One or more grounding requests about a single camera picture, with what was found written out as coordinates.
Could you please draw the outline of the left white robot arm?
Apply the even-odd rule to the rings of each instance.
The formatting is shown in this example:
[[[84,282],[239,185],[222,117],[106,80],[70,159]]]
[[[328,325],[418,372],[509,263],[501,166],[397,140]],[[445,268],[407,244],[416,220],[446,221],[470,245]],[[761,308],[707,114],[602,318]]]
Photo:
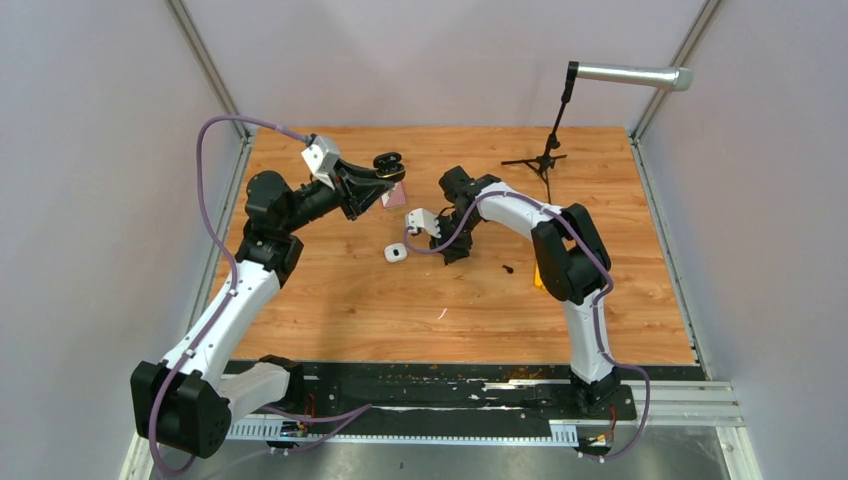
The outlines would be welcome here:
[[[397,152],[375,157],[370,168],[337,160],[326,182],[314,179],[297,190],[276,171],[254,175],[246,187],[243,239],[235,254],[225,256],[229,279],[162,360],[142,361],[131,375],[138,434],[152,446],[208,458],[246,415],[266,405],[298,411],[307,390],[301,364],[266,355],[225,378],[231,355],[296,268],[303,243],[295,231],[336,209],[357,219],[404,176]]]

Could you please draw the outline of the black earbud charging case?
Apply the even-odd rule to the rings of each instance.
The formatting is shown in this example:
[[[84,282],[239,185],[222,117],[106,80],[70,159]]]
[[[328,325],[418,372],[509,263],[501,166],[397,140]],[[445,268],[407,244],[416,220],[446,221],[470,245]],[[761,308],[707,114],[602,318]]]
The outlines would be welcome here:
[[[377,178],[399,182],[406,175],[406,167],[402,163],[399,152],[385,152],[377,155],[372,161]]]

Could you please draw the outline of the white earbud charging case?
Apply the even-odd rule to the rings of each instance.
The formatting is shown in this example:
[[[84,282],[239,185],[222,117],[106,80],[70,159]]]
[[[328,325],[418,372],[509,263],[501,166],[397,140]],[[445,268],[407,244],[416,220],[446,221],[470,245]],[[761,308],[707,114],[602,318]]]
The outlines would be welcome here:
[[[408,250],[404,243],[393,243],[384,248],[384,258],[389,263],[403,261],[408,256]]]

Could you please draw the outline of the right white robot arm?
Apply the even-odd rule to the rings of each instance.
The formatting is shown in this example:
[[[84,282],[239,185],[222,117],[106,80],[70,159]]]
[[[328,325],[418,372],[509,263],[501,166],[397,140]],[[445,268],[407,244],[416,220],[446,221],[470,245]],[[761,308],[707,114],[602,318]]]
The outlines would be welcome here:
[[[563,208],[517,192],[501,179],[478,179],[456,166],[439,180],[452,213],[425,214],[429,247],[445,264],[469,257],[472,231],[481,221],[500,224],[532,243],[544,289],[560,302],[571,344],[571,403],[596,417],[611,403],[620,380],[607,350],[604,297],[611,260],[588,210]]]

